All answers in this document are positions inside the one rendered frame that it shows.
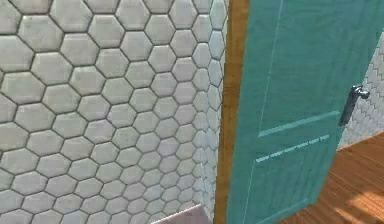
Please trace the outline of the teal room door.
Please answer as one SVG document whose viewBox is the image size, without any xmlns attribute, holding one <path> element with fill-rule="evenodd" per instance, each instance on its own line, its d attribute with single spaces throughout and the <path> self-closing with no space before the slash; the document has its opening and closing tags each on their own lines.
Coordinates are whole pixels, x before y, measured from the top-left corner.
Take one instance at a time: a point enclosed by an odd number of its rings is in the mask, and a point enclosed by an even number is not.
<svg viewBox="0 0 384 224">
<path fill-rule="evenodd" d="M 317 199 L 383 29 L 384 0 L 250 0 L 227 224 Z"/>
</svg>

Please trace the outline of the wooden door frame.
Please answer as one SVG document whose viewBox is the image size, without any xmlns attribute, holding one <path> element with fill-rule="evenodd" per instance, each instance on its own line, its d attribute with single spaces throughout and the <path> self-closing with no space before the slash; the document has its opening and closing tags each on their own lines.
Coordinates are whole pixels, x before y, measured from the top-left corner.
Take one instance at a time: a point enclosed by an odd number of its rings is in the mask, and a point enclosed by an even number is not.
<svg viewBox="0 0 384 224">
<path fill-rule="evenodd" d="M 213 224 L 227 224 L 226 209 L 250 0 L 229 0 Z"/>
</svg>

